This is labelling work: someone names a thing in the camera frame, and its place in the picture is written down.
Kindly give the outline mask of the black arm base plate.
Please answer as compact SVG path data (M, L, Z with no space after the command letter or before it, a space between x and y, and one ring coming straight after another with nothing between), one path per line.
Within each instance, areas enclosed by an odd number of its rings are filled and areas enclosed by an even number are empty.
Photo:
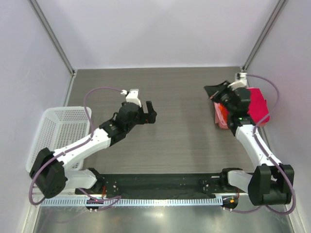
M217 194L244 193L229 185L222 173L100 174L100 184L85 191L134 200L212 199Z

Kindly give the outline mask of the white plastic perforated basket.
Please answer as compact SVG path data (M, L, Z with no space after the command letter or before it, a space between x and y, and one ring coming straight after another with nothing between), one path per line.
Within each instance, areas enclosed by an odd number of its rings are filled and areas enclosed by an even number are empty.
M39 151L63 148L88 135L90 123L83 106L55 107L47 109L40 120L26 162L30 172Z

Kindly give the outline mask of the pink folded t shirt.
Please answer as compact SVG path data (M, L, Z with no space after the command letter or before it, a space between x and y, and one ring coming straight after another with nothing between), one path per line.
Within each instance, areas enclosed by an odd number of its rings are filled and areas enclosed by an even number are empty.
M215 124L219 126L220 129L228 129L227 117L228 111L220 103L214 103L215 109Z

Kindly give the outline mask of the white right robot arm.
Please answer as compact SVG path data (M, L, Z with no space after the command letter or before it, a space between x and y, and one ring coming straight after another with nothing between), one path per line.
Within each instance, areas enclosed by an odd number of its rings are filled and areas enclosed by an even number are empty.
M242 144L255 168L253 174L240 169L229 170L219 179L220 188L225 192L235 187L245 191L254 206L296 204L294 169L277 159L257 132L249 114L250 90L244 84L228 81L206 85L204 90L214 103L223 105L228 111L228 128Z

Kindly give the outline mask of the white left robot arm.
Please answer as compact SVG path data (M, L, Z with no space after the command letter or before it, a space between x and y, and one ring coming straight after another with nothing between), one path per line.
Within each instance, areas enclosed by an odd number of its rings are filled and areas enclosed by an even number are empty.
M120 142L136 125L154 124L157 113L152 102L147 101L146 106L147 113L143 107L133 102L123 102L111 119L86 137L54 151L48 148L41 149L29 172L31 186L37 186L44 199L51 199L63 190L72 188L84 188L94 194L100 193L104 184L95 170L71 170L72 166Z

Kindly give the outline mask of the left aluminium frame post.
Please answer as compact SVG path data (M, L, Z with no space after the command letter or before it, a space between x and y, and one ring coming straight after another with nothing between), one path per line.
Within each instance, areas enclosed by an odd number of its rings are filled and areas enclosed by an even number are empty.
M68 60L67 56L65 55L65 52L63 50L63 48L61 47L52 27L50 26L45 14L43 13L40 5L38 4L38 2L36 0L28 0L28 3L31 5L31 7L33 8L37 18L39 19L41 25L43 26L46 34L48 35L49 39L51 40L54 48L56 49L57 53L59 54L61 60L63 61L65 67L67 68L67 70L69 71L69 73L71 74L71 76L74 75L75 70L72 67L70 61Z

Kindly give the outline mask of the orange folded t shirt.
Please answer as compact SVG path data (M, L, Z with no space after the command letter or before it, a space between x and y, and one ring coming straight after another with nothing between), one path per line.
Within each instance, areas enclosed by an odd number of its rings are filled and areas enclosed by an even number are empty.
M221 120L223 123L227 123L228 118L228 111L224 107L224 105L218 103L218 110L219 110L219 120Z

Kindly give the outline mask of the right aluminium frame post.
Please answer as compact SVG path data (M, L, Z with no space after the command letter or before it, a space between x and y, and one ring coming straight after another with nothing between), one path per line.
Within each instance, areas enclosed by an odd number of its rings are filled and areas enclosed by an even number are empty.
M283 11L284 7L287 4L287 0L278 0L276 2L275 7L273 8L271 14L269 15L263 29L261 30L259 37L257 38L254 46L252 47L244 65L240 67L240 70L246 72L247 69L250 67L252 61L254 60L256 54L260 50L261 46L263 45L265 39L267 38L269 32L273 28L274 24L276 23L278 17L280 16L281 12Z

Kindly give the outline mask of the magenta t shirt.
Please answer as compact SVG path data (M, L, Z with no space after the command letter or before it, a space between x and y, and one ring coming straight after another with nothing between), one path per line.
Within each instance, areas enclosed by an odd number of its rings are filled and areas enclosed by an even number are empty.
M255 123L258 123L269 113L267 101L259 88L247 88L250 92L250 104L248 114Z

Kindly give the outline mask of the aluminium frame post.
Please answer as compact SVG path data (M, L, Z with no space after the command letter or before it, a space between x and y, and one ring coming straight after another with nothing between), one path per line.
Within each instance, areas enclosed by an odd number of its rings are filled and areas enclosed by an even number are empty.
M31 7L33 8L37 18L39 19L41 25L43 26L46 34L48 35L49 39L51 40L54 48L56 49L57 53L59 54L61 60L63 61L65 67L67 68L67 70L69 71L69 73L71 74L71 76L74 75L75 70L72 67L70 61L68 60L67 56L65 55L65 52L63 50L63 48L61 47L52 27L50 26L45 14L43 13L40 5L38 4L38 2L36 0L28 0L28 3L31 5Z
M259 37L257 38L254 46L252 47L244 65L240 67L240 70L246 72L247 69L250 67L252 61L254 60L256 54L260 50L261 46L263 45L265 39L267 38L269 32L273 28L274 24L276 23L278 17L280 16L281 12L283 11L284 7L287 4L287 0L278 0L276 2L275 7L273 8L271 14L269 15L263 29L261 30Z

